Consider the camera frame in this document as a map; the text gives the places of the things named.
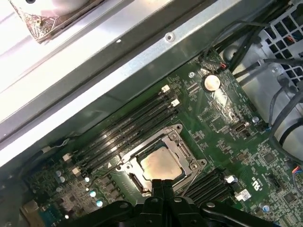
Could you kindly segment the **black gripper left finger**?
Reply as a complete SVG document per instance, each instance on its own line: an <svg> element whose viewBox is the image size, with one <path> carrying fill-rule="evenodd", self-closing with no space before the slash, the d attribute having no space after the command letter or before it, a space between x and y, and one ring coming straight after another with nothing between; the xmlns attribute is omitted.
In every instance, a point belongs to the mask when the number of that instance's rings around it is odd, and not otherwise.
<svg viewBox="0 0 303 227"><path fill-rule="evenodd" d="M132 205L115 201L75 220L64 220L60 227L160 227L164 208L163 181L152 180L152 196Z"/></svg>

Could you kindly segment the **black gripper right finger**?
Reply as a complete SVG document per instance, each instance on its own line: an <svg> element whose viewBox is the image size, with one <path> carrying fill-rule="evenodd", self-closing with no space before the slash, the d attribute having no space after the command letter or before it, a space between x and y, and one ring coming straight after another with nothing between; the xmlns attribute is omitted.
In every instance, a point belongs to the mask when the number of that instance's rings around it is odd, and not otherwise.
<svg viewBox="0 0 303 227"><path fill-rule="evenodd" d="M208 201L200 207L175 196L172 180L164 181L165 199L175 227L273 227L273 222L255 217L224 203Z"/></svg>

